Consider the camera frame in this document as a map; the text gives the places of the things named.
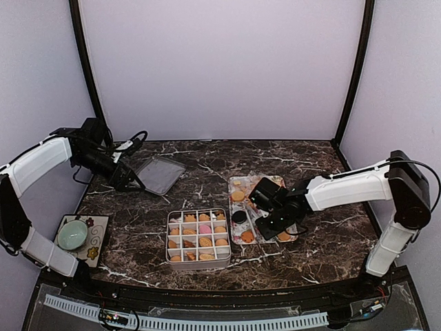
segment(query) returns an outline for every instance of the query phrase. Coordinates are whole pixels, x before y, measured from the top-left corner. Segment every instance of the green bowl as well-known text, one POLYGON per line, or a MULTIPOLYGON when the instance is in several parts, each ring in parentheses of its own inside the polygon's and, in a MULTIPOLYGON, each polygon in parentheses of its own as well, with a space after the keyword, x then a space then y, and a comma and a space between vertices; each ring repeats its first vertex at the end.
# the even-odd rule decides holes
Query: green bowl
POLYGON ((88 226, 82 221, 65 224, 58 233, 58 246, 64 250, 76 250, 84 244, 88 236, 88 226))

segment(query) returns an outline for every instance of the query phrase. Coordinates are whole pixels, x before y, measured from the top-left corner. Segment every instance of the marble tabletop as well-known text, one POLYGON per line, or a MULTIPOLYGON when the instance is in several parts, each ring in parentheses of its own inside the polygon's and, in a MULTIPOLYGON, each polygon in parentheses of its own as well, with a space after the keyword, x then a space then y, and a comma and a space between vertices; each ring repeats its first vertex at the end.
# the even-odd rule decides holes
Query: marble tabletop
POLYGON ((124 162, 137 169, 153 156, 187 165, 164 196, 116 192, 95 177, 79 214, 110 217, 109 242, 92 278, 175 290, 264 290, 356 277, 377 236, 361 204, 307 216, 309 233, 292 243, 235 245, 230 265, 217 270, 172 271, 165 261, 167 215, 174 210, 228 210, 227 180, 250 171, 296 180, 343 171, 327 141, 146 142, 124 162))

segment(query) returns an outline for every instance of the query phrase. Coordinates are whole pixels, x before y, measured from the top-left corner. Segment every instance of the black metal frame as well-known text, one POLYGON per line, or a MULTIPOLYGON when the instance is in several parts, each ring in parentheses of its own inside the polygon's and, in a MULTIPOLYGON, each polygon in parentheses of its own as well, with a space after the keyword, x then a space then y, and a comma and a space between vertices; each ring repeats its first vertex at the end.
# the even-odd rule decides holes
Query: black metal frame
MULTIPOLYGON (((79 0, 69 0, 70 6, 70 16, 72 17, 72 26, 74 28, 76 47, 78 48, 78 54, 80 57, 81 67, 83 68, 83 75, 85 79, 86 86, 88 87, 90 101, 92 102, 92 107, 94 108, 95 116, 101 119, 107 126, 105 121, 104 112, 101 107, 101 102, 98 96, 98 90, 96 89, 96 84, 94 80, 94 75, 92 72, 92 66, 90 65, 90 59, 88 54, 88 48, 85 43, 83 24, 81 23, 81 13, 79 0)), ((107 146, 111 144, 111 138, 109 132, 106 132, 104 137, 104 142, 107 146)))
POLYGON ((343 106, 342 116, 340 118, 340 123, 338 124, 337 133, 333 139, 334 143, 338 147, 342 143, 343 136, 345 135, 345 130, 353 108, 353 102, 356 98, 358 84, 360 83, 363 63, 365 62, 365 56, 367 51, 367 44, 369 41, 369 34, 371 32, 374 5, 375 5, 375 0, 366 0, 365 2, 365 13, 363 14, 360 40, 358 42, 356 60, 353 65, 351 83, 349 84, 349 89, 347 91, 346 101, 345 101, 345 105, 343 106))

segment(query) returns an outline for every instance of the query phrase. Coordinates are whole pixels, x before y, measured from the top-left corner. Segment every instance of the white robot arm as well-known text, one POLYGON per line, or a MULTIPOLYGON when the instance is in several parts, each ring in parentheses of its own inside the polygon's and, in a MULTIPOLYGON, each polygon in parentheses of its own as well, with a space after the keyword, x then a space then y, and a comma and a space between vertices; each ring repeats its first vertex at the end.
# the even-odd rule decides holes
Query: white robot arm
POLYGON ((249 198, 258 208, 269 212, 269 216, 256 220, 256 225, 269 239, 293 223, 301 223, 310 212, 348 203, 393 199, 396 212, 365 266, 368 274, 382 277, 431 218, 429 182, 412 163, 418 162, 409 160, 401 151, 394 151, 389 159, 370 167, 299 181, 290 191, 262 179, 249 198))
POLYGON ((33 183, 66 161, 104 176, 116 190, 143 190, 142 182, 119 159, 133 153, 147 134, 143 140, 132 138, 112 150, 101 145, 106 132, 102 121, 87 119, 79 129, 58 129, 0 168, 0 243, 7 252, 22 252, 43 267, 66 277, 75 276, 80 261, 32 227, 19 199, 33 183))

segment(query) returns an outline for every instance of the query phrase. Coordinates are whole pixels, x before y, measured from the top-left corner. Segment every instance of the orange cookie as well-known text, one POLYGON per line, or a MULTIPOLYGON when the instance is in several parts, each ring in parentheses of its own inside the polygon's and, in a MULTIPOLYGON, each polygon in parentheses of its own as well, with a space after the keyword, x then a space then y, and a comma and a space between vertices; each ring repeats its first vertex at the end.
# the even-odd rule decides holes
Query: orange cookie
POLYGON ((174 228, 170 230, 170 235, 171 236, 177 236, 179 235, 179 228, 174 228))
POLYGON ((200 260, 214 260, 214 255, 211 254, 201 254, 199 255, 200 260))
POLYGON ((172 240, 168 241, 168 248, 177 248, 177 247, 178 246, 174 241, 172 241, 172 240))
POLYGON ((181 262, 181 257, 179 255, 175 255, 174 257, 170 258, 171 262, 181 262))
POLYGON ((184 247, 185 248, 193 248, 195 246, 194 246, 194 244, 191 241, 184 240, 184 247))
POLYGON ((207 214, 200 214, 199 221, 209 221, 209 216, 207 214))
POLYGON ((185 215, 185 222, 196 222, 196 216, 194 215, 185 215))
POLYGON ((218 239, 216 240, 216 246, 228 246, 228 241, 225 239, 218 239))
POLYGON ((193 253, 187 252, 186 255, 187 255, 187 257, 188 257, 188 259, 190 261, 195 261, 196 260, 196 255, 194 255, 193 253))
POLYGON ((196 231, 192 229, 184 229, 183 234, 196 234, 196 231))
POLYGON ((223 227, 223 226, 216 226, 215 228, 214 228, 214 232, 215 233, 218 233, 218 232, 226 232, 227 231, 227 229, 225 229, 225 227, 223 227))
POLYGON ((251 231, 242 232, 240 237, 245 243, 252 243, 254 240, 254 235, 253 235, 253 232, 251 232, 251 231))
POLYGON ((245 193, 242 191, 234 191, 232 194, 232 200, 234 202, 241 202, 245 199, 245 193))
POLYGON ((202 238, 199 238, 199 245, 201 245, 201 247, 211 247, 211 246, 213 246, 213 242, 211 241, 211 239, 208 239, 206 237, 202 237, 202 238))
POLYGON ((280 241, 287 241, 291 239, 291 236, 286 233, 286 231, 283 231, 277 235, 280 241))

